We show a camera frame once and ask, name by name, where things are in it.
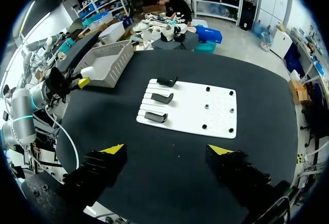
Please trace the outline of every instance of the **black shirt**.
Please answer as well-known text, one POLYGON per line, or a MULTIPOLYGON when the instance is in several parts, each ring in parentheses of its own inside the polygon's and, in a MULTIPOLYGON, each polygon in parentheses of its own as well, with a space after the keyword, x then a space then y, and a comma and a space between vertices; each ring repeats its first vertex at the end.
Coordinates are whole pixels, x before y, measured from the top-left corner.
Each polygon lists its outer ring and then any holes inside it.
POLYGON ((181 14, 184 14, 183 19, 186 19, 187 21, 192 20, 191 9, 183 0, 169 0, 169 2, 166 3, 166 11, 168 17, 171 17, 174 12, 180 12, 181 14))

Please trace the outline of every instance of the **person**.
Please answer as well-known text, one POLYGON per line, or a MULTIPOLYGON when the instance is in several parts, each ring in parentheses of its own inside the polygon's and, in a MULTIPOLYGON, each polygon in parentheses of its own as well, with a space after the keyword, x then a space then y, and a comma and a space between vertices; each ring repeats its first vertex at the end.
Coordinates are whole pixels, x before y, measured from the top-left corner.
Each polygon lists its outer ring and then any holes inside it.
POLYGON ((160 6, 166 6, 166 15, 173 18, 176 13, 180 12, 184 15, 183 19, 186 22, 192 21, 192 12, 189 5, 183 0, 159 0, 157 2, 160 6))

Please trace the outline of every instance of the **white board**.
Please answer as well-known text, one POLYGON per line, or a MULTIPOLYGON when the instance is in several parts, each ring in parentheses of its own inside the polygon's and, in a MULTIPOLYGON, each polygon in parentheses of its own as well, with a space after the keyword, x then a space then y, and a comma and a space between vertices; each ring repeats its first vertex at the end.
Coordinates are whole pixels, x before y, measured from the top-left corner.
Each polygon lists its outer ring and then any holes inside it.
POLYGON ((148 84, 137 122, 204 136, 229 139, 236 137, 235 90, 180 81, 170 88, 156 81, 151 79, 148 84), (173 93, 174 97, 169 104, 163 104, 151 99, 153 93, 166 97, 173 93), (144 117, 146 112, 168 114, 168 119, 164 123, 148 120, 144 117))

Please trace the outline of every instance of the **black table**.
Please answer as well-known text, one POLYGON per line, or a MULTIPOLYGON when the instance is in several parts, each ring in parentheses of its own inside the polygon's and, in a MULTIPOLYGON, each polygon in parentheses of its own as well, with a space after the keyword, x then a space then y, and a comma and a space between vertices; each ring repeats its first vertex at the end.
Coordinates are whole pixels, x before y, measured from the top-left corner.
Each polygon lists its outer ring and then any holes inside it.
MULTIPOLYGON (((63 126, 80 160, 91 150, 127 145, 128 162, 99 202, 139 224, 241 223, 246 208, 219 186, 205 163, 206 145, 242 150, 269 173, 272 185, 291 182, 297 155, 295 106, 286 80, 261 67, 213 54, 182 50, 136 52, 113 89, 89 87, 71 93, 63 126), (237 135, 213 138, 137 123, 151 78, 236 90, 237 135)), ((75 169, 73 149, 60 133, 57 156, 75 169)))
POLYGON ((58 61, 57 68, 60 71, 67 71, 69 68, 75 68, 85 54, 97 43, 100 33, 101 31, 93 32, 74 43, 67 51, 66 59, 58 61))

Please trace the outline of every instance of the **gray basket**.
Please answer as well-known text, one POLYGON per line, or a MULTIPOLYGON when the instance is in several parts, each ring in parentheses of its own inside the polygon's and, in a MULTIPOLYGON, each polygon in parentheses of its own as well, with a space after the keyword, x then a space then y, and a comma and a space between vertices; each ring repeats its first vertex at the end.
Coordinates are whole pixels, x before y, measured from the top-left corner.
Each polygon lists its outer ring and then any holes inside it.
POLYGON ((129 40, 96 47, 82 58, 74 72, 93 66, 97 77, 88 85, 113 88, 133 54, 132 42, 129 40))

